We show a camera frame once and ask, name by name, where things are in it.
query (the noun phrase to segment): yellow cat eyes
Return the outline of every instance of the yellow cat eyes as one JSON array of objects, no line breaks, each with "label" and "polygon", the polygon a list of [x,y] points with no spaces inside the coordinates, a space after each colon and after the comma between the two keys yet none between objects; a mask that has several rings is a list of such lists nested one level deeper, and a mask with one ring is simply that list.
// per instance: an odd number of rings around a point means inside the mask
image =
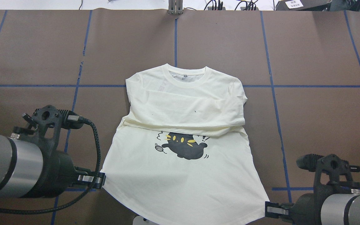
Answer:
[{"label": "yellow cat eyes", "polygon": [[[166,135],[166,140],[171,140],[172,139],[172,137],[170,136],[170,135]],[[173,135],[173,141],[175,141],[176,140],[176,135]],[[181,143],[183,143],[184,142],[184,137],[182,137],[181,139],[180,139],[180,142]],[[196,141],[194,140],[194,139],[192,139],[192,140],[188,140],[187,141],[187,144],[188,145],[190,145],[191,147],[193,146],[192,144],[190,144],[190,143],[195,143]]]}]

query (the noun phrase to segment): white t-shirt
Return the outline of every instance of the white t-shirt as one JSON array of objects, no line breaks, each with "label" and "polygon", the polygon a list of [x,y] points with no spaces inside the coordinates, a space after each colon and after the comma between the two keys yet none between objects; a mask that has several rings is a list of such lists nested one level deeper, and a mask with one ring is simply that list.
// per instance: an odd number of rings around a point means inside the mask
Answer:
[{"label": "white t-shirt", "polygon": [[160,225],[244,225],[268,197],[253,164],[241,82],[165,64],[126,80],[123,117],[104,161],[104,188]]}]

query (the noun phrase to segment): folded fabric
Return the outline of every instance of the folded fabric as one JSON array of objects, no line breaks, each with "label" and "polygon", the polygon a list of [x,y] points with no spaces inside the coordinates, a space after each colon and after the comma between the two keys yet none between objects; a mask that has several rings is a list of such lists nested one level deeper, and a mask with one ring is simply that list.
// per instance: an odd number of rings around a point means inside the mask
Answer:
[{"label": "folded fabric", "polygon": [[168,64],[126,80],[130,112],[105,158],[104,188],[160,225],[246,224],[268,197],[253,164],[241,82]]}]

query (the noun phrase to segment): cartoon cat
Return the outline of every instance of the cartoon cat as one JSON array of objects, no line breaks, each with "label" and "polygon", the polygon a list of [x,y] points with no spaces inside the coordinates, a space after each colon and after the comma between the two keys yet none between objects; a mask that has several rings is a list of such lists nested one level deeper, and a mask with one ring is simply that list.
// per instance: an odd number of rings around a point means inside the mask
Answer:
[{"label": "cartoon cat", "polygon": [[204,155],[204,148],[208,146],[206,143],[198,144],[192,134],[170,132],[166,137],[167,144],[163,144],[162,148],[168,147],[177,154],[177,157],[188,160],[201,158]]}]

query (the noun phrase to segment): sticker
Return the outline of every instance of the sticker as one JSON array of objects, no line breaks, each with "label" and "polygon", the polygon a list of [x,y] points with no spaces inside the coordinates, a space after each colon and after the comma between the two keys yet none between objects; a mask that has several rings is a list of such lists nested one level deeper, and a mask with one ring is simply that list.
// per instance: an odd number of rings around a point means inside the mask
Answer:
[{"label": "sticker", "polygon": [[289,9],[304,7],[304,5],[302,4],[302,2],[300,0],[288,1],[288,2],[286,2],[286,5]]}]

